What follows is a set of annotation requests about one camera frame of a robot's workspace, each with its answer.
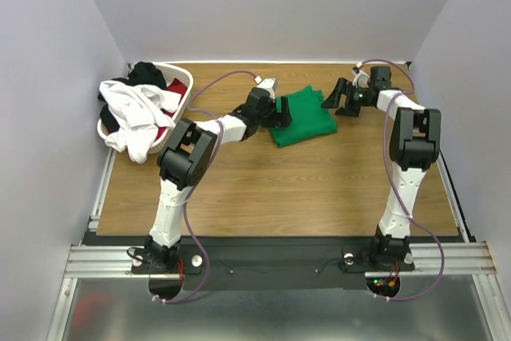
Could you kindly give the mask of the green t shirt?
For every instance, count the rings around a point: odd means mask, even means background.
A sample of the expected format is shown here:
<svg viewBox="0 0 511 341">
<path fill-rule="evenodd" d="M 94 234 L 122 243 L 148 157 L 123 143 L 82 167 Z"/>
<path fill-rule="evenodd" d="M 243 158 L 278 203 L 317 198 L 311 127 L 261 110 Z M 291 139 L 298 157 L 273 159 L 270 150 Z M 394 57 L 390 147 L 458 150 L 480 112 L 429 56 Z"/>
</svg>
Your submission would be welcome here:
<svg viewBox="0 0 511 341">
<path fill-rule="evenodd" d="M 337 132 L 335 119 L 321 107 L 324 102 L 321 90 L 307 85 L 284 97 L 288 101 L 292 122 L 287 128 L 270 129 L 271 136 L 279 148 Z M 278 109 L 284 97 L 277 100 Z"/>
</svg>

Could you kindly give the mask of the white t shirt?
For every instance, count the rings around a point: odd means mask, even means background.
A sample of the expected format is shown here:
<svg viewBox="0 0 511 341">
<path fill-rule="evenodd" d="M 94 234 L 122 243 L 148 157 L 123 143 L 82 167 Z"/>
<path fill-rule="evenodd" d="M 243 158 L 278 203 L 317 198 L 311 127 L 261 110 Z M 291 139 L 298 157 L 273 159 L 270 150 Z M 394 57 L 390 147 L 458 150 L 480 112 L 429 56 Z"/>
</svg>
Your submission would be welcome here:
<svg viewBox="0 0 511 341">
<path fill-rule="evenodd" d="M 133 162 L 146 162 L 159 128 L 176 125 L 167 113 L 177 110 L 180 95 L 155 85 L 129 86 L 114 80 L 103 81 L 99 92 L 119 124 L 116 132 L 109 131 L 105 144 L 119 153 L 127 151 Z"/>
</svg>

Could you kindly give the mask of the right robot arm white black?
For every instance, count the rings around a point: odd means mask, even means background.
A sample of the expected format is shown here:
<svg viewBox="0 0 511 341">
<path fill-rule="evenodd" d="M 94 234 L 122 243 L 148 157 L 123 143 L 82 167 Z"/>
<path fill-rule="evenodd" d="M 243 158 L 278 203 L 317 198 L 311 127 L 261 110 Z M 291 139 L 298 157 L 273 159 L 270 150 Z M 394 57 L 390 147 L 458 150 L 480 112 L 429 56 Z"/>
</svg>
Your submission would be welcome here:
<svg viewBox="0 0 511 341">
<path fill-rule="evenodd" d="M 377 65 L 367 73 L 362 62 L 352 69 L 354 79 L 338 79 L 322 103 L 335 114 L 357 117 L 363 107 L 375 107 L 392 121 L 384 129 L 384 163 L 390 194 L 376 233 L 367 250 L 370 265 L 377 269 L 412 264 L 410 226 L 418 191 L 440 154 L 442 114 L 413 101 L 408 93 L 392 86 L 391 64 Z"/>
</svg>

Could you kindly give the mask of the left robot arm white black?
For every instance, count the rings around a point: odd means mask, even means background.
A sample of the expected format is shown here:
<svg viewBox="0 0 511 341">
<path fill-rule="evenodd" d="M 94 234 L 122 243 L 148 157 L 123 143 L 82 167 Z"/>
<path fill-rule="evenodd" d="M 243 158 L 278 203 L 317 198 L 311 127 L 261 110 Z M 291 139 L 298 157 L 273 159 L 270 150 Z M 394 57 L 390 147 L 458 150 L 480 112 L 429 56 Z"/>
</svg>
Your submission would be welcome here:
<svg viewBox="0 0 511 341">
<path fill-rule="evenodd" d="M 286 128 L 292 123 L 287 97 L 257 86 L 231 113 L 210 121 L 179 120 L 157 158 L 160 198 L 145 238 L 145 260 L 159 272 L 177 265 L 184 208 L 223 144 L 245 141 L 259 128 Z"/>
</svg>

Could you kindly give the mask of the red t shirt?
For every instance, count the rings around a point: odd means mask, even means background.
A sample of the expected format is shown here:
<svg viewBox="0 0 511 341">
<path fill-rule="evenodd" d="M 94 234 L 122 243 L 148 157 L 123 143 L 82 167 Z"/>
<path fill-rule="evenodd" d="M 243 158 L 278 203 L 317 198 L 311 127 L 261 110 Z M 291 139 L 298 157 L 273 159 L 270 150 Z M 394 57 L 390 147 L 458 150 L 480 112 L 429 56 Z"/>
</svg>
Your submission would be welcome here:
<svg viewBox="0 0 511 341">
<path fill-rule="evenodd" d="M 174 78 L 171 83 L 168 84 L 167 90 L 172 93 L 177 93 L 180 95 L 179 101 L 182 101 L 184 95 L 187 91 L 187 86 L 178 78 Z M 156 135 L 156 139 L 160 139 L 165 135 L 166 127 L 159 127 Z"/>
</svg>

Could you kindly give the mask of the white plastic laundry basket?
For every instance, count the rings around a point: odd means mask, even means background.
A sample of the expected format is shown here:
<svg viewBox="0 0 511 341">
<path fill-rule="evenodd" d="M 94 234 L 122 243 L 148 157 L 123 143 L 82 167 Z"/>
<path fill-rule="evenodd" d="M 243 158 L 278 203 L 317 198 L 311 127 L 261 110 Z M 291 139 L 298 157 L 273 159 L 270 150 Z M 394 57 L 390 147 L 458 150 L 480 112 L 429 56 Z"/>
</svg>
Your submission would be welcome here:
<svg viewBox="0 0 511 341">
<path fill-rule="evenodd" d="M 167 83 L 167 86 L 169 83 L 171 83 L 173 81 L 174 78 L 178 78 L 187 86 L 186 94 L 184 95 L 182 101 L 180 101 L 177 110 L 175 112 L 167 113 L 171 117 L 173 122 L 177 123 L 179 121 L 179 119 L 181 118 L 181 116 L 183 115 L 183 112 L 185 111 L 185 108 L 186 108 L 186 106 L 189 102 L 189 99 L 191 97 L 192 87 L 193 87 L 193 83 L 194 83 L 193 76 L 186 69 L 182 69 L 175 65 L 170 65 L 167 63 L 163 63 L 163 62 L 152 62 L 152 63 L 163 73 L 164 79 Z M 154 141 L 153 146 L 149 150 L 149 154 L 158 153 L 163 148 L 163 145 L 169 138 L 173 128 L 166 128 L 165 135 L 162 138 L 156 139 Z M 106 128 L 103 126 L 100 118 L 97 121 L 97 132 L 98 132 L 99 136 L 101 137 L 101 139 L 103 139 L 103 141 L 105 141 L 105 138 L 108 135 L 108 133 L 106 131 Z"/>
</svg>

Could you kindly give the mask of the black t shirt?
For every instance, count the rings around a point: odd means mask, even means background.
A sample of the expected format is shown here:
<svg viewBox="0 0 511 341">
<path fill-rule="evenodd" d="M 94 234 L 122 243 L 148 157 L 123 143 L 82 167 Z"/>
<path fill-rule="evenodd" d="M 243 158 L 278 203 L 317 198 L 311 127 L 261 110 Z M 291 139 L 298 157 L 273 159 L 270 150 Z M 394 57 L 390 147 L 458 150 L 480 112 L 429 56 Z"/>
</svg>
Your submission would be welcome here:
<svg viewBox="0 0 511 341">
<path fill-rule="evenodd" d="M 151 62 L 139 61 L 134 65 L 127 77 L 113 78 L 113 81 L 119 81 L 127 86 L 154 85 L 162 90 L 167 89 L 163 73 Z M 107 133 L 117 132 L 120 128 L 119 123 L 109 111 L 109 107 L 101 93 L 97 95 L 97 99 L 105 103 L 100 111 L 100 119 Z"/>
</svg>

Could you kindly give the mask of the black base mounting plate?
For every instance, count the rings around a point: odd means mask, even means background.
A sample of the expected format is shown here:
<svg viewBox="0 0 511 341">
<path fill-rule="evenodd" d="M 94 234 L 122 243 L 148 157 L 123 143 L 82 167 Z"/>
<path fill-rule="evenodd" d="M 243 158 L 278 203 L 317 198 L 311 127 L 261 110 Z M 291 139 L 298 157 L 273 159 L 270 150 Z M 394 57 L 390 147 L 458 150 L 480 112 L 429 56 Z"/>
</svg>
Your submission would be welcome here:
<svg viewBox="0 0 511 341">
<path fill-rule="evenodd" d="M 169 255 L 130 248 L 131 272 L 149 279 L 149 291 L 166 299 L 179 291 L 265 291 L 394 284 L 412 272 L 408 240 L 370 236 L 183 238 Z"/>
</svg>

